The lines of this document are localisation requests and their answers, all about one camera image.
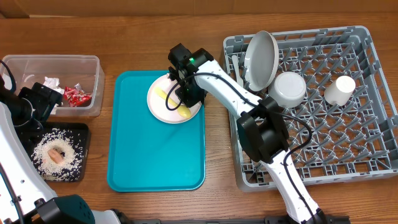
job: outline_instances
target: cable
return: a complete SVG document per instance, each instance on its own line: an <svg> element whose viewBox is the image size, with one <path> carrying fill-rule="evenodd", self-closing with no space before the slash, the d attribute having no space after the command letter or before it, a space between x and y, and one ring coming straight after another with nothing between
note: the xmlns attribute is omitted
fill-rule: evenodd
<svg viewBox="0 0 398 224"><path fill-rule="evenodd" d="M171 93L172 93L173 90L175 89L175 87L177 87L178 85L181 85L185 80L191 79L191 78L196 77L196 76L199 76L199 75L208 75L208 76L211 76L211 77L219 78L219 79L222 80L225 84L227 84L227 85L228 85L228 86L229 86L229 87L230 87L230 88L231 88L231 89L232 89L232 90L245 102L245 103L249 104L250 106L252 106L252 107L254 107L254 108L258 108L258 109L260 109L260 110L264 110L264 108L261 108L261 107L259 107L258 105L255 105L254 103L250 102L247 98L245 98L234 86L232 86L232 84L230 84L230 82L228 82L228 81L225 80L223 77L221 77L221 75L217 75L217 74L214 74L214 73L208 73L208 72L194 73L193 75L190 75L190 76L188 76L188 77L185 77L185 78L181 79L179 82L177 82L177 83L170 89L169 93L168 93L167 96L166 96L166 108L167 108L168 110L176 110L176 109L182 104L182 101L180 101L180 103L178 104L178 106L176 106L175 108L172 108L172 109L170 109L169 106L168 106L168 103L167 103L167 102L168 102L168 100L169 100L169 97L170 97ZM284 165L284 167L285 167L286 175L287 175L287 177L289 178L290 183L293 185L293 188L295 189L295 191L297 192L298 196L299 196L300 199L303 201L304 205L307 207L309 213L311 214L313 223L314 223L314 224L317 224L317 220L315 219L315 216L314 216L313 212L311 211L310 206L308 205L308 203L307 203L307 201L305 200L305 198L303 197L303 195L300 193L300 191L299 191L299 189L297 188L297 186L294 184L294 181L293 181L293 179L292 179L292 177L291 177L291 175L290 175L290 173L289 173L289 170L288 170L288 168L287 168L288 165L287 165L287 163L286 163L287 158L288 158L289 156L291 156L295 151L297 151L297 150L299 150L299 149L305 147L308 143L311 142L311 138L312 138L312 130L311 130L311 127L310 127L305 121L301 120L300 118L296 118L296 117L294 117L294 116L291 116L291 115L288 115L288 114L284 114L284 113L280 113L280 112L275 112L275 111L268 111L268 112L270 112L270 113L275 113L275 114L279 114L279 115L281 115L281 116L283 116L283 117L285 117L285 118L288 118L288 119L293 119L293 120L299 122L300 124L304 125L304 127L308 130L308 138L307 138L307 140L306 140L305 142L303 142L301 145L295 147L294 149L292 149L290 152L288 152L288 153L286 154L286 156L285 156L285 158L284 158L284 164L283 164L283 165Z"/></svg>
<svg viewBox="0 0 398 224"><path fill-rule="evenodd" d="M19 223L20 224L25 224L24 214L22 212L21 205L19 204L19 199L18 199L17 195L15 194L15 191L12 188L10 180L7 177L6 171L2 167L1 163L0 163L0 174L1 174L1 177L2 177L4 183L5 183L6 187L7 187L8 192L9 192L9 194L11 196L12 202L15 205L15 209L17 210Z"/></svg>
<svg viewBox="0 0 398 224"><path fill-rule="evenodd" d="M14 75L11 73L11 70L6 63L4 63L2 60L0 60L0 63L2 63L4 65L4 67L6 68L6 70L8 72L8 75L10 76L10 79L11 79L10 91L11 91L11 93L15 93L15 91L17 90L17 83L15 82Z"/></svg>

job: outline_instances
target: wooden table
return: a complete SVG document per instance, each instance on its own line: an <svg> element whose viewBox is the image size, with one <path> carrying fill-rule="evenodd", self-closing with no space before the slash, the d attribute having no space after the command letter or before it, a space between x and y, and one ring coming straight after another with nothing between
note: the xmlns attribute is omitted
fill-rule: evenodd
<svg viewBox="0 0 398 224"><path fill-rule="evenodd" d="M207 49L217 58L227 36L364 25L371 34L398 105L398 14L268 14L247 16L101 17L0 21L0 58L8 54L97 55L106 74L101 115L69 118L92 132L86 175L50 183L59 195L81 195L95 210L118 208L130 218L161 220L263 218L286 214L278 191L244 193L235 183L227 110L206 98L206 180L198 190L119 194L106 182L115 79L126 70L165 70L171 47ZM326 213L353 223L398 223L398 178L308 187Z"/></svg>

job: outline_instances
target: black cable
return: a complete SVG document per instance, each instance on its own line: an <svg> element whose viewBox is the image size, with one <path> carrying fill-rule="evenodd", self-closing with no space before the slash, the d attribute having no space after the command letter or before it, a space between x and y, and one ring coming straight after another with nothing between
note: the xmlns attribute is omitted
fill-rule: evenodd
<svg viewBox="0 0 398 224"><path fill-rule="evenodd" d="M232 84L230 84L230 82L228 82L228 81L225 80L223 77L221 77L221 75L217 75L217 74L214 74L214 73L208 73L208 72L195 73L195 74L190 75L190 76L188 76L188 77L185 77L185 78L181 79L179 82L177 82L177 83L170 89L169 93L168 93L167 96L166 96L166 108L167 108L167 109L169 109L169 110L176 110L176 109L181 105L181 103L182 103L182 101L180 101L180 103L178 104L178 106L176 106L175 108L172 108L172 109L170 109L169 106L168 106L168 103L167 103L167 102L168 102L168 100L169 100L169 97L170 97L171 93L172 93L173 90L175 89L175 87L177 87L178 85L181 85L185 80L191 79L191 78L196 77L196 76L199 76L199 75L208 75L208 76L211 76L211 77L219 78L219 79L222 80L225 84L227 84L227 85L228 85L228 86L229 86L229 87L230 87L230 88L231 88L231 89L232 89L232 90L245 102L245 103L249 104L250 106L252 106L252 107L254 107L254 108L258 108L258 109L260 109L260 110L264 110L264 108L261 108L261 107L259 107L258 105L255 105L254 103L250 102L247 98L245 98L234 86L232 86ZM300 193L300 191L299 191L299 189L297 188L297 186L294 184L293 179L292 179L292 177L291 177L291 175L290 175L290 173L289 173L289 170L288 170L288 168L287 168L288 165L287 165L287 163L286 163L287 158L288 158L290 155L292 155L295 151L297 151L297 150L299 150L299 149L305 147L308 143L311 142L311 138L312 138L312 130L311 130L311 127L310 127L305 121L303 121L303 120L301 120L301 119L299 119L299 118L296 118L296 117L294 117L294 116L291 116L291 115L288 115L288 114L284 114L284 113L280 113L280 112L275 112L275 111L268 111L268 112L270 112L270 113L276 113L276 114L279 114L279 115L281 115L281 116L283 116L283 117L286 117L286 118L289 118L289 119L293 119L293 120L299 122L300 124L304 125L304 127L308 130L308 138L307 138L307 140L306 140L305 142L303 142L301 145L295 147L294 149L292 149L290 152L288 152L288 153L286 154L286 156L285 156L285 158L284 158L284 163L283 163L283 165L284 165L284 167L285 167L285 171L286 171L287 177L288 177L289 180L290 180L290 183L293 185L293 188L294 188L295 191L297 192L298 196L300 197L300 199L303 201L304 205L307 207L308 211L310 212L314 224L317 224L317 220L315 219L315 216L314 216L313 212L311 211L310 206L308 205L308 203L307 203L307 201L305 200L305 198L303 197L303 195Z"/></svg>
<svg viewBox="0 0 398 224"><path fill-rule="evenodd" d="M6 63L4 63L2 60L0 60L0 63L2 63L4 65L4 67L6 68L6 70L8 72L8 75L10 76L10 79L11 79L10 91L11 91L11 93L15 93L15 91L17 90L17 83L15 82L14 75L11 73L11 70Z"/></svg>
<svg viewBox="0 0 398 224"><path fill-rule="evenodd" d="M21 205L19 204L19 199L18 199L17 195L15 194L15 191L12 188L10 180L7 177L6 171L2 167L1 163L0 163L0 174L1 174L1 177L2 177L4 183L5 183L6 187L7 187L8 192L9 192L9 194L11 196L12 202L15 205L15 209L17 210L19 223L20 224L24 224L25 223L24 214L22 212Z"/></svg>

